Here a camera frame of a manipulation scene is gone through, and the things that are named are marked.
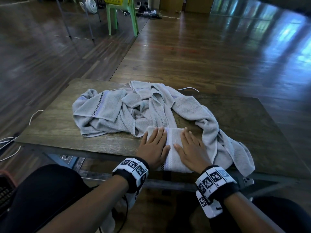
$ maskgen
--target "person's left hand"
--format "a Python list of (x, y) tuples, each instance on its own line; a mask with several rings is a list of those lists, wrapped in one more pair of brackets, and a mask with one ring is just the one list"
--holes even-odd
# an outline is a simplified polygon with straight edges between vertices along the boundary
[(154, 170), (164, 163), (171, 147), (169, 145), (164, 147), (167, 133), (163, 127), (154, 129), (148, 141), (147, 136), (148, 132), (142, 137), (136, 156), (144, 159), (150, 169)]

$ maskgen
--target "person's right hand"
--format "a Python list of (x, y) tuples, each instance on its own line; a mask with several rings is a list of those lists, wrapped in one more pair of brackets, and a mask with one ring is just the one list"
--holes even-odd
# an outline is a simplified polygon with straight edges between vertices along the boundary
[(212, 165), (207, 156), (204, 143), (198, 140), (192, 132), (188, 131), (187, 127), (181, 132), (180, 137), (183, 148), (178, 144), (174, 144), (174, 148), (178, 152), (181, 161), (190, 170), (201, 174), (205, 168)]

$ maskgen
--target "hand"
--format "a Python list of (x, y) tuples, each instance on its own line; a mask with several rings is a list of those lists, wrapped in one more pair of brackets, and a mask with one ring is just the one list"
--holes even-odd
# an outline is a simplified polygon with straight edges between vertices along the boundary
[(147, 136), (148, 132), (142, 137), (136, 156), (144, 159), (150, 169), (154, 170), (164, 163), (171, 147), (169, 145), (164, 147), (167, 133), (163, 127), (154, 129), (148, 141)]
[(178, 144), (174, 144), (174, 147), (181, 161), (190, 170), (201, 174), (205, 168), (212, 165), (207, 156), (204, 143), (198, 140), (192, 132), (188, 131), (187, 127), (181, 132), (180, 137), (184, 148)]

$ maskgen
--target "black pants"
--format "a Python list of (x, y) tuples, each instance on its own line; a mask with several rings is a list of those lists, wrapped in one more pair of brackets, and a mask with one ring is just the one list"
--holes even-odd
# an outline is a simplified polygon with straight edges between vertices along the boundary
[[(91, 190), (79, 174), (69, 168), (56, 164), (41, 167), (18, 186), (12, 197), (10, 211), (0, 219), (0, 233), (37, 232)], [(189, 196), (187, 203), (192, 208), (197, 206), (196, 196)], [(190, 214), (189, 211), (185, 212), (184, 203), (183, 201), (183, 205), (177, 207), (181, 208), (176, 211), (179, 223)], [(276, 197), (257, 198), (253, 203), (286, 233), (311, 232), (310, 217), (296, 203)], [(210, 224), (214, 233), (241, 232), (226, 209), (221, 215), (211, 219)]]

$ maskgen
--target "wooden floor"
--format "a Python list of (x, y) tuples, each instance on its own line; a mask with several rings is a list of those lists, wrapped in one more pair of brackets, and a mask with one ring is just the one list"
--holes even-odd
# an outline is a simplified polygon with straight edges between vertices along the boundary
[[(202, 92), (259, 98), (311, 168), (308, 18), (255, 0), (215, 0), (211, 15), (171, 14), (181, 19), (147, 23), (138, 19), (142, 31), (135, 40), (129, 17), (121, 14), (119, 30), (110, 37), (106, 10), (101, 10), (102, 23), (97, 15), (91, 16), (96, 38), (93, 43), (79, 6), (62, 5), (71, 12), (67, 17), (72, 41), (66, 37), (53, 2), (0, 9), (0, 95), (4, 98), (0, 108), (1, 137), (21, 132), (31, 115), (45, 109), (73, 78), (123, 83), (141, 80), (177, 89), (195, 87)], [(16, 149), (11, 147), (1, 158)], [(20, 183), (33, 170), (50, 162), (20, 152), (1, 162), (0, 169), (9, 170)], [(99, 166), (98, 161), (89, 160), (87, 164), (93, 170)], [(309, 193), (311, 184), (305, 182), (274, 195), (290, 198), (311, 213)], [(132, 221), (126, 223), (124, 232), (164, 232), (176, 213), (177, 195), (144, 191), (129, 213)], [(200, 226), (195, 232), (206, 232), (208, 226), (202, 223), (200, 209), (193, 216), (192, 223), (199, 222)], [(143, 224), (137, 228), (134, 223)]]

